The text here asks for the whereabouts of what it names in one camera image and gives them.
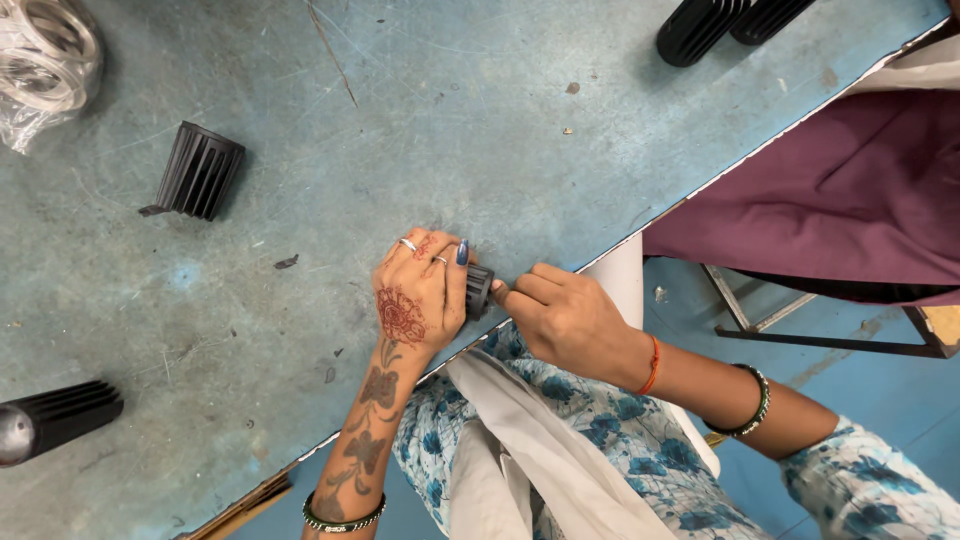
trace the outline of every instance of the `scratched table surface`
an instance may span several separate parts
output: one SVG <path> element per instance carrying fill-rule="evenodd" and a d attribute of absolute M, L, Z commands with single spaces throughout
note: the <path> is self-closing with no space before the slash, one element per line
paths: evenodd
<path fill-rule="evenodd" d="M 355 107 L 301 0 L 86 4 L 100 94 L 27 158 L 3 149 L 0 401 L 103 377 L 127 405 L 0 471 L 3 537 L 200 526 L 342 425 L 370 272 L 411 226 L 506 279 L 576 269 L 948 14 L 823 0 L 678 69 L 654 48 L 675 0 L 317 2 Z M 248 149 L 212 223 L 136 213 L 181 120 Z"/>

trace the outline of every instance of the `floral printed clothing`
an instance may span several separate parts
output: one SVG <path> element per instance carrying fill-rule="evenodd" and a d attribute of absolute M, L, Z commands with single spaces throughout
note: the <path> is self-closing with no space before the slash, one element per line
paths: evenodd
<path fill-rule="evenodd" d="M 490 335 L 482 350 L 596 445 L 678 538 L 771 538 L 724 493 L 659 400 L 533 358 L 513 324 Z M 450 379 L 439 376 L 415 390 L 394 441 L 407 481 L 447 535 L 457 438 L 476 417 Z M 790 496 L 817 519 L 825 538 L 960 538 L 960 505 L 903 454 L 846 418 L 825 441 L 780 467 Z M 532 493 L 534 539 L 563 539 L 549 508 Z"/>

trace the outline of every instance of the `blue nail polish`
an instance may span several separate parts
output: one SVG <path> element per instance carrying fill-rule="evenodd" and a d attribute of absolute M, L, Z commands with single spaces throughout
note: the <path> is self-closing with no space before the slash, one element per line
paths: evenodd
<path fill-rule="evenodd" d="M 467 264 L 467 259 L 470 258 L 470 243 L 467 242 L 467 239 L 464 238 L 460 240 L 460 247 L 457 248 L 457 264 L 463 266 Z"/>

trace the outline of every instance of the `green bangle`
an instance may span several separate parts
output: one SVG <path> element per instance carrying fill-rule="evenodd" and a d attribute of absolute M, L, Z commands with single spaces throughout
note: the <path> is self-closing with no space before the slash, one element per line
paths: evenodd
<path fill-rule="evenodd" d="M 306 501 L 303 502 L 303 520 L 306 521 L 306 524 L 311 528 L 320 532 L 353 532 L 357 529 L 372 525 L 376 520 L 380 519 L 380 515 L 383 514 L 383 510 L 387 507 L 387 495 L 383 494 L 380 496 L 380 504 L 369 515 L 346 523 L 333 523 L 318 518 L 313 515 L 313 510 L 310 509 L 311 503 L 313 503 L 313 493 L 308 495 Z"/>
<path fill-rule="evenodd" d="M 721 435 L 727 435 L 728 437 L 742 437 L 747 433 L 756 429 L 760 425 L 760 422 L 763 422 L 763 419 L 767 416 L 767 410 L 770 408 L 770 384 L 767 382 L 767 379 L 763 377 L 763 374 L 760 373 L 754 366 L 748 366 L 747 364 L 733 364 L 733 367 L 738 367 L 740 369 L 745 369 L 754 376 L 756 382 L 760 385 L 760 406 L 756 408 L 756 414 L 751 418 L 746 424 L 740 426 L 739 428 L 733 428 L 732 430 L 721 430 L 717 428 L 710 422 L 704 421 L 704 424 L 707 425 L 707 428 L 713 430 L 714 432 L 720 433 Z"/>

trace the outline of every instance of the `black ribbed cylinder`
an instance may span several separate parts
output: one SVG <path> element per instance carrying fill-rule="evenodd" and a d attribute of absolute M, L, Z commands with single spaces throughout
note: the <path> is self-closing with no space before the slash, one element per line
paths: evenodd
<path fill-rule="evenodd" d="M 760 45 L 797 18 L 814 0 L 756 0 L 736 21 L 730 35 L 745 45 Z"/>
<path fill-rule="evenodd" d="M 476 264 L 467 265 L 467 319 L 479 321 L 487 309 L 493 270 Z"/>
<path fill-rule="evenodd" d="M 140 215 L 175 210 L 213 221 L 246 152 L 242 144 L 183 122 L 177 130 L 156 203 L 140 209 Z"/>
<path fill-rule="evenodd" d="M 92 380 L 0 404 L 0 467 L 12 467 L 109 424 L 123 410 L 113 386 Z"/>
<path fill-rule="evenodd" d="M 670 65 L 693 65 L 750 8 L 750 0 L 683 0 L 657 32 L 657 52 Z"/>

